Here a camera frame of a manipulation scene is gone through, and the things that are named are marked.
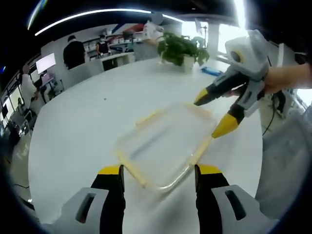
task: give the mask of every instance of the white flower pot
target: white flower pot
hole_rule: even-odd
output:
[[[194,57],[185,55],[182,64],[184,72],[186,73],[191,72],[193,70],[193,66],[194,66]]]

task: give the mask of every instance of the blue object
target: blue object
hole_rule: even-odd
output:
[[[209,68],[209,67],[203,67],[203,68],[201,69],[201,71],[202,71],[203,73],[206,73],[206,74],[209,74],[209,75],[212,75],[212,76],[215,76],[215,77],[218,77],[219,75],[222,74],[221,71],[214,70],[214,69]]]
[[[6,68],[6,66],[4,66],[2,69],[0,69],[0,73],[3,73],[5,68]]]

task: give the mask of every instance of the table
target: table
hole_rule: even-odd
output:
[[[129,47],[129,45],[134,46],[137,43],[142,43],[142,41],[134,41],[133,43],[132,42],[122,42],[122,43],[109,44],[108,48],[110,50],[125,52],[126,48]]]
[[[107,60],[111,60],[111,59],[117,59],[117,64],[118,67],[131,63],[134,61],[134,59],[130,59],[130,57],[134,56],[134,52],[128,52],[128,53],[120,53],[120,54],[115,54],[115,55],[110,55],[107,57],[103,57],[101,58],[101,61],[107,61]]]
[[[43,87],[43,86],[49,84],[50,87],[52,88],[51,82],[52,82],[54,79],[55,79],[55,77],[54,77],[54,75],[53,75],[53,76],[52,76],[50,79],[48,79],[45,83],[42,83],[42,86],[41,86],[41,87]]]
[[[212,59],[208,65],[222,71],[228,67]],[[94,76],[45,105],[29,153],[30,192],[40,221],[52,222],[64,202],[91,186],[101,168],[118,163],[112,154],[114,143],[138,120],[171,103],[192,102],[214,78],[198,66],[186,74],[155,58]],[[220,120],[235,99],[221,97],[204,108]],[[259,112],[234,132],[213,140],[201,162],[216,165],[230,184],[255,196],[262,162]],[[127,171],[124,177],[125,234],[199,233],[194,173],[161,203],[154,203],[151,192],[140,188]]]

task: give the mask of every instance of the monitor screen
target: monitor screen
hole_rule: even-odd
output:
[[[54,53],[39,59],[36,62],[38,74],[44,72],[45,70],[47,70],[48,68],[54,66],[55,64],[56,63],[55,63]]]
[[[6,107],[6,105],[4,105],[2,107],[2,117],[3,117],[3,119],[5,119],[7,114],[8,114],[8,108]]]

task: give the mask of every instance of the transparent plastic container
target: transparent plastic container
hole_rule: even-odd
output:
[[[174,104],[118,139],[114,154],[143,187],[166,192],[200,160],[216,124],[211,113],[201,107]]]

